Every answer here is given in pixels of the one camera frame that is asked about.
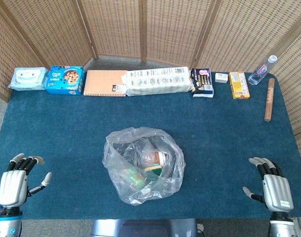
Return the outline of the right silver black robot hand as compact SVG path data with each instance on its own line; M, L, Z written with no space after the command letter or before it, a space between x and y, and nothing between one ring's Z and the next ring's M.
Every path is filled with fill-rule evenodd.
M267 158L253 157L249 158L249 162L256 166L261 175L263 195L257 195L247 187L243 187L246 196L264 203L271 212L289 213L293 210L290 185L280 166Z

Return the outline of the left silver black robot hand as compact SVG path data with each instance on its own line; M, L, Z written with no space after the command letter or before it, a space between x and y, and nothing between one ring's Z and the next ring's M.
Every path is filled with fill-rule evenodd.
M52 173L48 172L40 185L28 188L28 175L35 165L45 164L40 156L24 157L23 153L9 161L6 172L0 180L0 206L5 208L20 207L28 197L45 189L51 181Z

